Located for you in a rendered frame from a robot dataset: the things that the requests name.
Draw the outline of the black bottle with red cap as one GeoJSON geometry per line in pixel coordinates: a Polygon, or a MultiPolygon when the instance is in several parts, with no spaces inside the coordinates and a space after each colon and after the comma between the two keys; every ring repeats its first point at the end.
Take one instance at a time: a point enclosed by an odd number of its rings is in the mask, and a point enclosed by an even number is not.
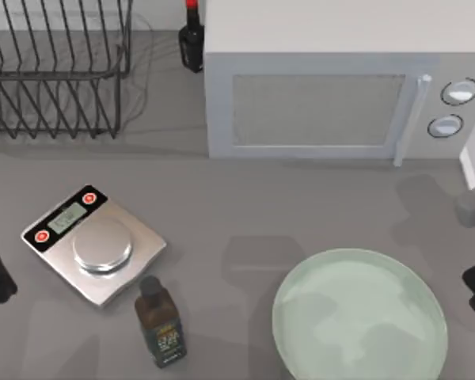
{"type": "Polygon", "coordinates": [[[199,1],[185,0],[186,25],[178,32],[181,62],[193,73],[203,70],[204,26],[200,22],[199,1]]]}

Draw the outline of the small microwave knob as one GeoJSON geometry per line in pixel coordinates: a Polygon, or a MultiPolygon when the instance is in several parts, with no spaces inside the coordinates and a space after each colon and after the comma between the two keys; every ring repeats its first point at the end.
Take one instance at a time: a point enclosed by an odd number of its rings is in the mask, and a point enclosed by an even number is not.
{"type": "Polygon", "coordinates": [[[463,119],[455,114],[433,119],[427,126],[428,134],[435,139],[448,139],[464,127],[463,119]]]}

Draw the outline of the silver kitchen scale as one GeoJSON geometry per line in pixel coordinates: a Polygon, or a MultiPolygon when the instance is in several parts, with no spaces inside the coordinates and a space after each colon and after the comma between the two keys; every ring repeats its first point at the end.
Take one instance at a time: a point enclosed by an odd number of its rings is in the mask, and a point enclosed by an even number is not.
{"type": "Polygon", "coordinates": [[[27,226],[21,239],[96,307],[136,281],[167,246],[161,235],[91,184],[27,226]]]}

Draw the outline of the large microwave knob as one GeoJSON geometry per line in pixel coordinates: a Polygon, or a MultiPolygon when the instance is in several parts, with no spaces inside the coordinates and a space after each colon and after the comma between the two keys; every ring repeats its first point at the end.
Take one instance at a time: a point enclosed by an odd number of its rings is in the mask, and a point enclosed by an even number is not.
{"type": "Polygon", "coordinates": [[[460,106],[475,98],[475,79],[465,78],[446,84],[441,93],[441,100],[449,106],[460,106]]]}

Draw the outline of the brown bottle with dark label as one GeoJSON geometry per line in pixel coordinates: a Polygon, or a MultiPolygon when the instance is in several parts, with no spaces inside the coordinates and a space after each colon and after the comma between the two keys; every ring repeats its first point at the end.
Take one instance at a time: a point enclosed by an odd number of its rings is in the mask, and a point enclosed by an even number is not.
{"type": "Polygon", "coordinates": [[[180,313],[158,277],[144,277],[139,292],[135,312],[143,338],[155,365],[167,367],[187,355],[180,313]]]}

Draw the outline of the pale green plate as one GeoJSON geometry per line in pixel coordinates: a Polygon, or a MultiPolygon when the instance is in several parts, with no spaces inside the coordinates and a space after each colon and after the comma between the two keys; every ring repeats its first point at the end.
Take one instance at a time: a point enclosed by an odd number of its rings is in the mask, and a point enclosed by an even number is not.
{"type": "Polygon", "coordinates": [[[366,249],[331,249],[293,267],[272,305],[292,380],[439,380],[447,320],[411,268],[366,249]]]}

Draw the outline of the pale microwave oven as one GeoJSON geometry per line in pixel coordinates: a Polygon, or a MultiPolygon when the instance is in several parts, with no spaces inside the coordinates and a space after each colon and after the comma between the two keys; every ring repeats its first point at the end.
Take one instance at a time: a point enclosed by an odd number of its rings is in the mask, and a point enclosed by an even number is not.
{"type": "Polygon", "coordinates": [[[432,76],[404,161],[453,159],[475,128],[475,0],[207,0],[204,89],[212,158],[387,160],[432,76]],[[448,139],[428,124],[455,114],[448,139]]]}

